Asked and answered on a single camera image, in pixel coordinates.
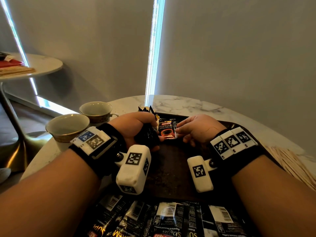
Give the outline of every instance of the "cup rim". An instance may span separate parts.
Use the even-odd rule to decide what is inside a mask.
[[[107,105],[109,105],[111,107],[111,110],[106,113],[106,114],[103,114],[103,115],[87,115],[87,114],[84,114],[81,110],[82,110],[82,106],[86,105],[86,104],[92,104],[92,103],[105,103]],[[110,104],[110,103],[107,103],[105,101],[91,101],[91,102],[87,102],[87,103],[84,103],[82,104],[80,107],[79,107],[79,112],[82,114],[82,115],[85,115],[85,116],[91,116],[91,117],[100,117],[100,116],[105,116],[105,115],[108,115],[111,113],[111,111],[113,110],[113,106]]]
[[[48,123],[51,122],[53,119],[60,118],[61,116],[70,116],[70,115],[76,115],[76,116],[77,116],[77,115],[81,115],[81,116],[84,116],[84,118],[88,119],[88,125],[87,125],[85,128],[83,128],[82,130],[80,130],[80,131],[75,131],[75,132],[72,132],[72,133],[69,133],[69,134],[62,134],[62,135],[60,135],[60,134],[55,134],[55,133],[49,132],[49,131],[47,130],[47,125],[48,125]],[[46,130],[48,133],[50,133],[51,135],[55,135],[55,136],[74,135],[74,134],[77,134],[77,133],[80,133],[80,132],[84,131],[87,127],[89,127],[90,119],[89,119],[87,116],[83,115],[83,114],[73,113],[73,114],[66,114],[66,115],[61,115],[61,116],[57,116],[57,117],[51,119],[51,120],[45,125],[45,130]]]

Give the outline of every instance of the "table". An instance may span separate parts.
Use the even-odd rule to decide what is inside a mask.
[[[144,95],[132,96],[110,101],[109,103],[113,106],[112,113],[123,115],[137,111],[138,106],[144,106],[144,99]],[[298,155],[304,154],[304,150],[301,147],[279,133],[251,118],[216,104],[180,96],[155,95],[153,97],[153,108],[156,112],[183,116],[207,114],[217,120],[238,123],[247,128],[257,139],[267,145],[287,148]],[[45,165],[55,159],[61,153],[61,150],[65,150],[67,147],[67,145],[58,147],[55,140],[53,138],[50,139],[34,157],[22,175],[21,179],[24,179],[43,168]],[[313,174],[316,174],[316,163],[310,161],[309,159],[304,159],[304,157],[302,157],[301,160]]]
[[[19,53],[9,53],[15,56],[17,60],[23,61]],[[11,79],[22,79],[46,75],[62,68],[63,63],[53,57],[43,55],[26,54],[29,66],[35,68],[35,72],[0,76],[0,103],[2,104],[6,114],[8,115],[14,129],[18,134],[15,138],[8,143],[2,144],[0,147],[0,168],[8,167],[12,172],[24,171],[37,152],[47,143],[52,137],[39,131],[34,133],[25,134],[19,125],[18,117],[12,108],[10,101],[7,99],[3,82]]]

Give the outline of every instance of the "gold table leg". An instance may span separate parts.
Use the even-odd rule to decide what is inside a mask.
[[[0,82],[0,103],[18,134],[18,138],[0,144],[0,168],[7,167],[12,172],[25,171],[34,156],[52,136],[45,131],[29,134],[22,131],[18,117],[5,96],[2,82]]]

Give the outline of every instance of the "person's left hand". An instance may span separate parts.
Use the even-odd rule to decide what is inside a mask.
[[[144,123],[151,123],[153,127],[157,126],[155,115],[149,112],[132,112],[109,121],[109,124],[118,130],[125,139],[127,149],[132,145],[137,144],[134,140]],[[162,136],[159,136],[160,141],[164,141]],[[155,146],[150,151],[159,150],[159,146]]]

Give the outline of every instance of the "person's left arm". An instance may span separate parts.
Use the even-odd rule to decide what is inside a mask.
[[[129,113],[109,122],[128,148],[136,144],[134,136],[143,123],[157,125],[148,112]],[[99,187],[94,171],[68,149],[0,195],[0,236],[72,236]]]

